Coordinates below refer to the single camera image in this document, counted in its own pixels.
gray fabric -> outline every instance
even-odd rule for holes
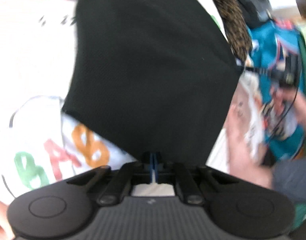
[[[272,185],[294,203],[306,203],[306,158],[277,163]]]

